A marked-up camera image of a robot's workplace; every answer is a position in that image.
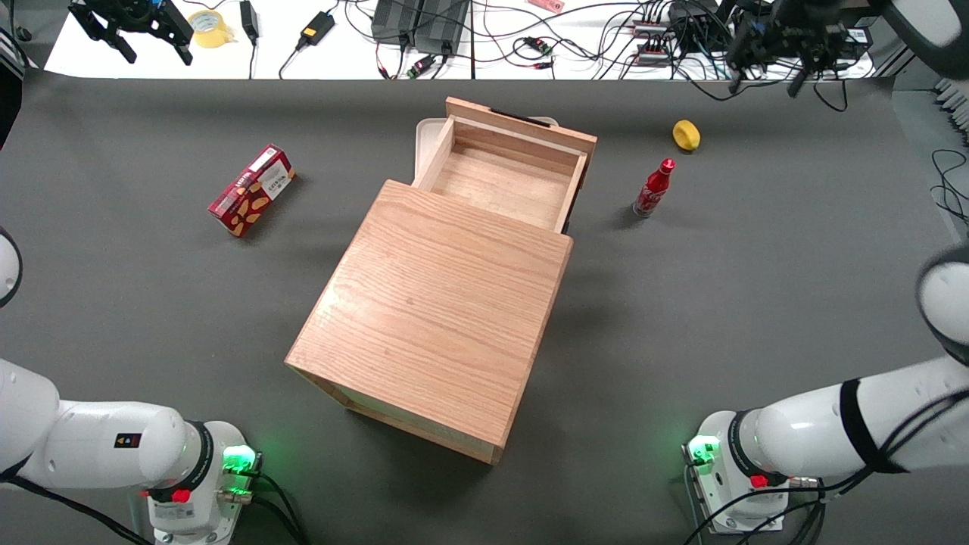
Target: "white table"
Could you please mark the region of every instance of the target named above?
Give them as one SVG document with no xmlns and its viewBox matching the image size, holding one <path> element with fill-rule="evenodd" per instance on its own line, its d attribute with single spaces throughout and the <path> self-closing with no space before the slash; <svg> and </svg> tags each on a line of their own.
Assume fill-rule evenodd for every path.
<svg viewBox="0 0 969 545">
<path fill-rule="evenodd" d="M 290 64 L 284 73 L 287 80 L 379 80 L 375 53 L 379 51 L 384 66 L 391 73 L 396 69 L 400 58 L 399 47 L 381 45 L 377 47 L 373 40 L 364 37 L 354 29 L 354 25 L 366 34 L 370 32 L 370 20 L 364 14 L 372 13 L 377 0 L 361 0 L 353 3 L 339 2 L 334 9 L 336 0 L 252 0 L 253 7 L 259 14 L 262 37 L 256 55 L 255 78 L 260 80 L 277 79 L 280 66 L 293 52 L 298 33 L 316 13 L 332 10 L 336 19 L 336 26 L 325 36 L 318 46 L 305 49 Z M 478 33 L 504 35 L 497 40 L 486 36 L 475 38 L 475 58 L 477 78 L 480 80 L 549 80 L 551 70 L 535 70 L 514 66 L 506 61 L 483 62 L 501 57 L 513 48 L 513 43 L 519 37 L 552 36 L 548 26 L 535 25 L 522 30 L 539 20 L 540 17 L 550 16 L 551 13 L 525 2 L 525 0 L 475 0 L 473 17 L 474 27 Z M 202 6 L 189 4 L 183 0 L 173 0 L 179 10 L 186 16 L 204 9 Z M 590 51 L 599 49 L 599 40 L 603 27 L 611 17 L 619 12 L 631 12 L 640 4 L 636 2 L 616 2 L 610 6 L 585 8 L 600 4 L 596 0 L 566 0 L 564 15 L 548 22 L 551 29 L 564 38 L 568 38 Z M 528 13 L 513 11 L 510 8 L 525 10 Z M 664 20 L 666 8 L 663 8 Z M 231 80 L 246 79 L 249 72 L 249 58 L 251 46 L 241 29 L 238 0 L 226 0 L 218 8 L 226 23 L 235 34 L 235 41 L 219 48 L 201 48 L 193 42 L 192 54 L 195 60 L 191 66 L 185 66 L 175 54 L 172 47 L 160 40 L 143 34 L 128 34 L 126 39 L 138 54 L 135 64 L 128 64 L 120 53 L 109 48 L 104 42 L 91 41 L 72 16 L 67 17 L 57 43 L 50 55 L 45 68 L 49 71 L 80 78 L 140 78 L 140 79 L 180 79 L 180 80 Z M 467 24 L 470 25 L 472 13 L 469 10 Z M 621 23 L 626 15 L 616 17 L 612 24 Z M 609 32 L 608 44 L 612 41 Z M 608 66 L 612 59 L 622 58 L 636 51 L 636 44 L 644 40 L 633 40 L 629 29 L 618 30 L 619 35 L 608 48 L 605 64 Z M 457 57 L 448 60 L 447 66 L 441 71 L 439 79 L 468 80 L 471 77 L 469 58 L 471 32 L 465 28 L 461 35 Z M 526 54 L 535 51 L 526 50 Z M 690 75 L 694 80 L 715 80 L 718 72 L 710 61 L 699 54 L 690 54 L 691 59 L 684 60 L 680 65 L 682 72 Z M 424 57 L 423 53 L 410 49 L 403 61 L 402 73 L 414 62 Z M 560 80 L 589 80 L 602 75 L 604 63 L 582 59 L 570 53 L 564 46 L 555 48 L 554 76 Z M 513 57 L 518 64 L 532 64 Z M 842 79 L 862 78 L 872 71 L 870 57 L 865 55 L 855 66 L 842 71 Z M 622 66 L 616 63 L 609 70 L 604 79 L 616 80 L 622 72 Z M 767 80 L 784 79 L 790 69 L 776 66 L 771 68 L 764 78 Z M 669 65 L 655 68 L 636 67 L 628 71 L 627 80 L 668 80 L 672 75 Z M 682 74 L 676 74 L 677 80 L 683 80 Z"/>
</svg>

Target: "yellow tape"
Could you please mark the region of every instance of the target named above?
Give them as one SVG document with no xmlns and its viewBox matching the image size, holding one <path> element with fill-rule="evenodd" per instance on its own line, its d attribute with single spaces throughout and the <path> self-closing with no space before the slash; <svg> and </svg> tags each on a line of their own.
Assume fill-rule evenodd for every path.
<svg viewBox="0 0 969 545">
<path fill-rule="evenodd" d="M 218 12 L 202 10 L 188 17 L 188 23 L 195 31 L 195 43 L 203 48 L 218 48 L 233 38 L 233 31 Z"/>
</svg>

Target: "drawer handle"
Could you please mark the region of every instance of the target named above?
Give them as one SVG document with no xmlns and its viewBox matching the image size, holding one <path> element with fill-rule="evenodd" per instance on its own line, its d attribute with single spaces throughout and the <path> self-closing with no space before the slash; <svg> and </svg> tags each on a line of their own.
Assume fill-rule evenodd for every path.
<svg viewBox="0 0 969 545">
<path fill-rule="evenodd" d="M 517 113 L 502 112 L 494 108 L 489 108 L 489 110 L 491 110 L 491 113 L 497 113 L 498 115 L 504 115 L 506 117 L 511 117 L 519 121 L 527 121 L 529 123 L 535 123 L 540 127 L 545 127 L 545 128 L 551 127 L 551 123 L 545 123 L 544 121 L 539 121 L 538 119 L 532 119 L 531 117 L 525 117 L 524 115 L 518 115 Z"/>
</svg>

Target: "lemon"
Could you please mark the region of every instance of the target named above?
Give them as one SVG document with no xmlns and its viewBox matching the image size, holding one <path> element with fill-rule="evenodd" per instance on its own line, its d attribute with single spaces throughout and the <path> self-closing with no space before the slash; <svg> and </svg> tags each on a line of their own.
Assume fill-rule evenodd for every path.
<svg viewBox="0 0 969 545">
<path fill-rule="evenodd" d="M 686 119 L 677 121 L 673 126 L 672 138 L 676 141 L 676 145 L 685 151 L 693 151 L 700 147 L 700 130 Z"/>
</svg>

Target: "red bottle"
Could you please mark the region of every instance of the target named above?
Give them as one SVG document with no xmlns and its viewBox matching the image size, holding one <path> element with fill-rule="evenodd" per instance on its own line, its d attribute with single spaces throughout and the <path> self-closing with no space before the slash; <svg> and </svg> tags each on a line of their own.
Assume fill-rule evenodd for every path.
<svg viewBox="0 0 969 545">
<path fill-rule="evenodd" d="M 646 185 L 642 187 L 640 195 L 633 202 L 633 212 L 639 217 L 649 217 L 660 204 L 660 199 L 666 195 L 670 188 L 670 173 L 676 168 L 676 162 L 672 159 L 664 159 L 659 170 L 649 175 Z"/>
</svg>

